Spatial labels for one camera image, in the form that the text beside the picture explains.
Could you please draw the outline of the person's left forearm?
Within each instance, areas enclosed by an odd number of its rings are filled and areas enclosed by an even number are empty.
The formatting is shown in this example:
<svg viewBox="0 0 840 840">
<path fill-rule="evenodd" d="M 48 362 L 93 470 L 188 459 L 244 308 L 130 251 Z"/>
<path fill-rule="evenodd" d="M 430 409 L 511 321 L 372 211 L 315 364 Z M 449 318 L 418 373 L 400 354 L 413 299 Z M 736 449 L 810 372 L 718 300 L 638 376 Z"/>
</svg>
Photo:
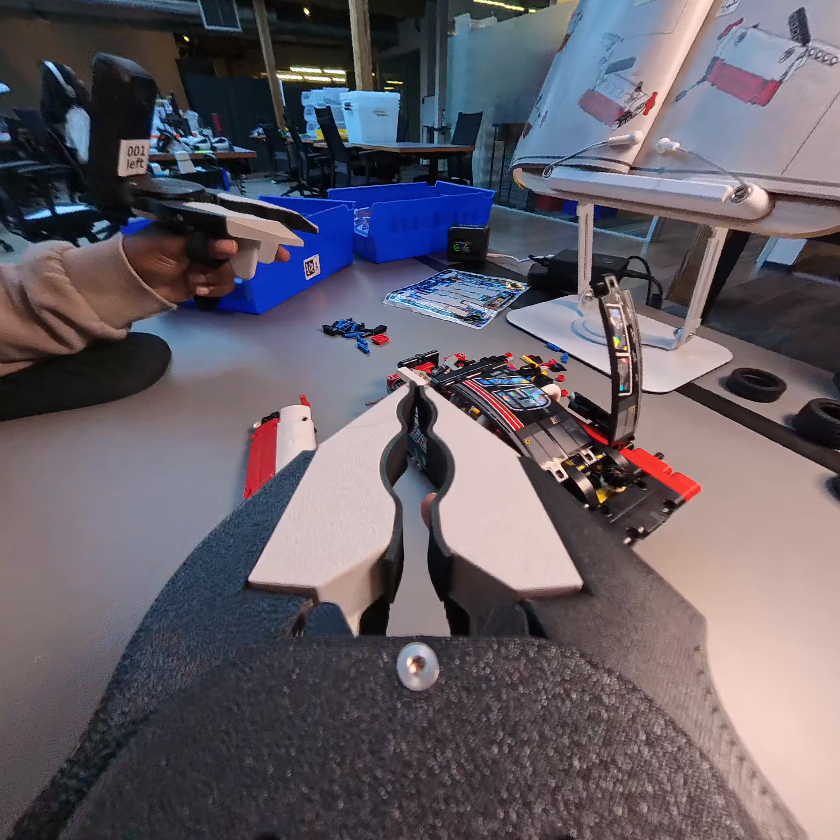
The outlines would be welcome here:
<svg viewBox="0 0 840 840">
<path fill-rule="evenodd" d="M 82 247 L 32 245 L 1 265 L 1 376 L 124 339 L 134 322 L 174 307 L 130 266 L 120 234 Z"/>
</svg>

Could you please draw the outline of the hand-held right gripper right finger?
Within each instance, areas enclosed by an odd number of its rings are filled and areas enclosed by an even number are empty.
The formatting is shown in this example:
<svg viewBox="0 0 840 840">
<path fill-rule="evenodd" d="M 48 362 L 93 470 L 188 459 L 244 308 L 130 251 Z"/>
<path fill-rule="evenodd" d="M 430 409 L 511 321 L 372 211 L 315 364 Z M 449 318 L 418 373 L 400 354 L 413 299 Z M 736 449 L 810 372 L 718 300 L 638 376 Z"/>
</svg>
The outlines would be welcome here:
<svg viewBox="0 0 840 840">
<path fill-rule="evenodd" d="M 437 490 L 427 564 L 450 633 L 476 633 L 502 607 L 580 592 L 558 508 L 538 492 L 539 480 L 556 481 L 425 385 L 418 425 Z"/>
</svg>

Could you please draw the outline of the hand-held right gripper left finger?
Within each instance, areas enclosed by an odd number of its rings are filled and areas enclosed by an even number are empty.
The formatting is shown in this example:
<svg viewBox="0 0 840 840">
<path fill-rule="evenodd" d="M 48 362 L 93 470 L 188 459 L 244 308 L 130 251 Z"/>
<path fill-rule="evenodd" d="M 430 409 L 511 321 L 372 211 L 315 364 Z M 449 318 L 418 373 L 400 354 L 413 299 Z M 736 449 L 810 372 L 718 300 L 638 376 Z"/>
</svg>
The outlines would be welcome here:
<svg viewBox="0 0 840 840">
<path fill-rule="evenodd" d="M 384 635 L 404 562 L 403 505 L 417 387 L 404 385 L 312 457 L 248 577 L 251 588 L 340 608 L 354 634 Z"/>
</svg>

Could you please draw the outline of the person's left hand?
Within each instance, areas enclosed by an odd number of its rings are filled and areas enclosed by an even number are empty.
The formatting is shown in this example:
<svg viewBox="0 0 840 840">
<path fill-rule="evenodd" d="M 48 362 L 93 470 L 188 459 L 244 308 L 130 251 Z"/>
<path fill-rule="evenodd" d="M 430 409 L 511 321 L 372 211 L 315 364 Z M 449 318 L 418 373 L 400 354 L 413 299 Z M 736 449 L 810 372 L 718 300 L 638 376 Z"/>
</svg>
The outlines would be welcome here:
<svg viewBox="0 0 840 840">
<path fill-rule="evenodd" d="M 123 237 L 122 251 L 142 282 L 174 305 L 192 298 L 221 298 L 235 288 L 230 261 L 238 253 L 238 243 L 233 239 L 207 242 L 211 259 L 222 263 L 216 268 L 191 261 L 185 237 L 154 225 Z"/>
</svg>

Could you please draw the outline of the lego instruction booklet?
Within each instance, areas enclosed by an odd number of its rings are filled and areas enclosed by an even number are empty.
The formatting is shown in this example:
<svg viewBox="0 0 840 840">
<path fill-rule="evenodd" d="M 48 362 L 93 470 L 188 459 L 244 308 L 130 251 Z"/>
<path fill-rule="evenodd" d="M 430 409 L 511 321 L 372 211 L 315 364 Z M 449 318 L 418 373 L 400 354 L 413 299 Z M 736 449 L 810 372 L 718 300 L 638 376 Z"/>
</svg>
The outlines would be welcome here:
<svg viewBox="0 0 840 840">
<path fill-rule="evenodd" d="M 590 1 L 511 166 L 838 198 L 838 1 Z"/>
</svg>

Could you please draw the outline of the black office chair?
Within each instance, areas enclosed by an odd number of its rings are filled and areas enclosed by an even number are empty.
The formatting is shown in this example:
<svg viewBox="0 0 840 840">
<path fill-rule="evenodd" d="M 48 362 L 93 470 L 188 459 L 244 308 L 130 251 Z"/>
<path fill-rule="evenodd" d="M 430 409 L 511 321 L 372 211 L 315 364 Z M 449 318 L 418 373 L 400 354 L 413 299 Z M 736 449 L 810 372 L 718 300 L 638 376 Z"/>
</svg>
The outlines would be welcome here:
<svg viewBox="0 0 840 840">
<path fill-rule="evenodd" d="M 460 112 L 455 122 L 451 143 L 457 146 L 476 147 L 483 112 Z M 451 182 L 474 185 L 473 152 L 458 153 L 447 159 L 447 177 Z"/>
<path fill-rule="evenodd" d="M 362 153 L 352 152 L 342 140 L 331 108 L 315 108 L 314 111 L 331 160 L 330 187 L 367 186 L 370 183 L 369 163 Z"/>
<path fill-rule="evenodd" d="M 29 243 L 63 240 L 79 245 L 116 235 L 109 221 L 83 198 L 76 156 L 47 127 L 40 112 L 16 108 L 9 123 L 14 155 L 1 163 L 1 220 Z"/>
</svg>

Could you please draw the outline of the stack of white storage boxes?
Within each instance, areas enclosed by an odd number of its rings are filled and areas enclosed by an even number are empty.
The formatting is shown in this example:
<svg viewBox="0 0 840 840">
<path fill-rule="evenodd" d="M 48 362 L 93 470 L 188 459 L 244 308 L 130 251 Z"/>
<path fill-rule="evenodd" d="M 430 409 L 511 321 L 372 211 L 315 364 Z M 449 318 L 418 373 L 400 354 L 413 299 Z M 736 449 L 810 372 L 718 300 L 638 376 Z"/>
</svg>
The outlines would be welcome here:
<svg viewBox="0 0 840 840">
<path fill-rule="evenodd" d="M 398 142 L 400 93 L 351 91 L 345 87 L 315 88 L 301 93 L 304 136 L 323 141 L 317 110 L 329 109 L 344 141 L 349 144 Z"/>
</svg>

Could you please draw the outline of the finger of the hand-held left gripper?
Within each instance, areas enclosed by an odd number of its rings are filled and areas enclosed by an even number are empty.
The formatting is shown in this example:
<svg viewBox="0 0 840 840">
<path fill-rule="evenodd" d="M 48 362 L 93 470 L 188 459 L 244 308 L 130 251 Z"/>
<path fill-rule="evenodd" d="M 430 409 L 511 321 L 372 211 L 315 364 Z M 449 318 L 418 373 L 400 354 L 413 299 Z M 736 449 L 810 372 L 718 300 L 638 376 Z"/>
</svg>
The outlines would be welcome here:
<svg viewBox="0 0 840 840">
<path fill-rule="evenodd" d="M 279 247 L 301 247 L 305 217 L 262 201 L 179 202 L 178 222 L 187 230 L 186 253 L 194 264 L 217 268 L 223 264 L 209 254 L 211 240 L 237 243 L 231 258 L 234 276 L 254 278 L 258 263 L 273 262 Z"/>
<path fill-rule="evenodd" d="M 231 192 L 216 191 L 215 204 L 233 212 L 278 222 L 288 229 L 308 235 L 315 235 L 319 232 L 318 225 L 298 212 L 261 199 L 237 196 Z"/>
</svg>

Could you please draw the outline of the cluttered wooden table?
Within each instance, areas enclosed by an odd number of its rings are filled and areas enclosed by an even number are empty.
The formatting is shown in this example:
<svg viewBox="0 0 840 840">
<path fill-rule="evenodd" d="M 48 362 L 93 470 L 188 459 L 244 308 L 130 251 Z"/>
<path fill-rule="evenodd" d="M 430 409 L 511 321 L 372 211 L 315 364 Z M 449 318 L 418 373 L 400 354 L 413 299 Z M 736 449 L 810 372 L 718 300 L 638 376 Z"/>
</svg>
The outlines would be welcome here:
<svg viewBox="0 0 840 840">
<path fill-rule="evenodd" d="M 162 129 L 152 137 L 149 172 L 182 177 L 213 189 L 243 192 L 244 179 L 257 153 L 230 143 L 213 144 L 207 136 L 181 136 Z"/>
</svg>

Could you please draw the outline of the black power adapter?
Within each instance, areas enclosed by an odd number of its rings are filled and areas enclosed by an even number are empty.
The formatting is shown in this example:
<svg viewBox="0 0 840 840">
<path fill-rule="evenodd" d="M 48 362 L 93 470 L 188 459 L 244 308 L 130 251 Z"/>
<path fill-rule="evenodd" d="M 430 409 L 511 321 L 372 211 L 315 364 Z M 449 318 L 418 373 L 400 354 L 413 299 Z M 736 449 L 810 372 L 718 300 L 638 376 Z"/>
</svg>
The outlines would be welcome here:
<svg viewBox="0 0 840 840">
<path fill-rule="evenodd" d="M 575 295 L 579 290 L 578 252 L 566 248 L 555 255 L 532 256 L 526 282 L 531 289 L 548 298 Z M 650 272 L 646 260 L 641 257 L 620 257 L 617 255 L 592 255 L 594 271 L 613 274 L 618 280 L 625 277 L 645 280 L 649 287 L 658 283 Z"/>
</svg>

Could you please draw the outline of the lego sticker sheet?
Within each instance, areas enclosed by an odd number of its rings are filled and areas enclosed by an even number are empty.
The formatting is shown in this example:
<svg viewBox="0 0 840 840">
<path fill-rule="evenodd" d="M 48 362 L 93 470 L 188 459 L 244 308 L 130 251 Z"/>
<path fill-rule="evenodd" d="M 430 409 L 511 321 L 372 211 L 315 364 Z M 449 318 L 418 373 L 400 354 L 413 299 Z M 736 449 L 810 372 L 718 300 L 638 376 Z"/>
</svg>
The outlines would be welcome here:
<svg viewBox="0 0 840 840">
<path fill-rule="evenodd" d="M 389 292 L 383 302 L 471 329 L 483 329 L 528 290 L 529 285 L 518 280 L 445 269 Z"/>
</svg>

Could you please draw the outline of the red white lego panel assembly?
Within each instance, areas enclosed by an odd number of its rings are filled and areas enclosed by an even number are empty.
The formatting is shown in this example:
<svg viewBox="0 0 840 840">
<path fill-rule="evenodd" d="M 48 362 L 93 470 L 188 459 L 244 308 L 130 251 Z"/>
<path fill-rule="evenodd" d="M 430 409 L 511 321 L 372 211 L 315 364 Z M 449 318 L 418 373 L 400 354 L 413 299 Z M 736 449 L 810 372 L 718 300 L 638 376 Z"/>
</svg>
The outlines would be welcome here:
<svg viewBox="0 0 840 840">
<path fill-rule="evenodd" d="M 263 416 L 252 426 L 245 472 L 244 499 L 254 496 L 271 478 L 302 453 L 318 447 L 317 429 L 308 398 Z"/>
</svg>

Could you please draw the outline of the blue plastic bin with label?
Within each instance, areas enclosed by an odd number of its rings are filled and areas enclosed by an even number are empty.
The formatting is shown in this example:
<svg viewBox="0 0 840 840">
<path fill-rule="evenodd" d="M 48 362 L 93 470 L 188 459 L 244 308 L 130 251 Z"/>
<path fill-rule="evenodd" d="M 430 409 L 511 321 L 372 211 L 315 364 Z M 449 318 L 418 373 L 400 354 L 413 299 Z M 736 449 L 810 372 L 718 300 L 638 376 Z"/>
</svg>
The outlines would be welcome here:
<svg viewBox="0 0 840 840">
<path fill-rule="evenodd" d="M 177 234 L 187 230 L 179 224 L 179 202 L 215 203 L 215 192 L 199 186 L 185 194 L 172 195 L 136 190 L 130 198 L 128 215 L 146 218 L 145 223 L 128 222 L 124 233 L 134 233 L 156 222 Z M 265 196 L 254 198 L 287 207 L 318 225 L 317 234 L 301 233 L 301 247 L 279 247 L 269 264 L 258 263 L 251 280 L 235 279 L 234 289 L 223 297 L 195 297 L 193 304 L 204 310 L 262 314 L 330 277 L 353 262 L 353 205 L 321 198 Z"/>
</svg>

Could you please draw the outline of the black charger with green lights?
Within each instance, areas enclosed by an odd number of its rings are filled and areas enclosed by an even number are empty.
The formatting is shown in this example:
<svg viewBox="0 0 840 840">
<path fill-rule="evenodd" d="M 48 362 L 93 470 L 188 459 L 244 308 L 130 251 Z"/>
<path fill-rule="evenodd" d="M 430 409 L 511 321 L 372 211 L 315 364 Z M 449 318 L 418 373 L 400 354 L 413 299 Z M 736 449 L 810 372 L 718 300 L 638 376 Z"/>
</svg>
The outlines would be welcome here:
<svg viewBox="0 0 840 840">
<path fill-rule="evenodd" d="M 490 226 L 453 225 L 448 229 L 446 259 L 451 265 L 475 266 L 487 261 Z"/>
</svg>

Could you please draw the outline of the white book stand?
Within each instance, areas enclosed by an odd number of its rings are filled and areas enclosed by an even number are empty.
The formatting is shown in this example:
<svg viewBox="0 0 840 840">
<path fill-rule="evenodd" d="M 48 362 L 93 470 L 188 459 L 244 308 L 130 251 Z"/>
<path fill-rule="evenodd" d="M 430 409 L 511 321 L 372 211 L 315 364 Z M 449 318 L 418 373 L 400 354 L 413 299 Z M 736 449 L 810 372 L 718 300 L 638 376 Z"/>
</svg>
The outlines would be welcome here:
<svg viewBox="0 0 840 840">
<path fill-rule="evenodd" d="M 613 350 L 610 328 L 602 319 L 591 288 L 594 205 L 617 207 L 654 217 L 670 217 L 709 227 L 686 318 L 675 328 L 642 316 L 637 319 L 636 349 L 640 373 L 633 392 L 665 394 L 706 375 L 732 359 L 732 353 L 707 339 L 695 339 L 728 231 L 741 230 L 770 239 L 816 238 L 838 233 L 838 199 L 815 199 L 769 193 L 729 175 L 676 179 L 661 175 L 613 174 L 545 164 L 519 167 L 516 183 L 534 193 L 569 197 L 578 203 L 577 292 L 559 302 L 539 303 L 510 316 L 515 327 L 557 343 L 577 360 L 607 373 Z"/>
</svg>

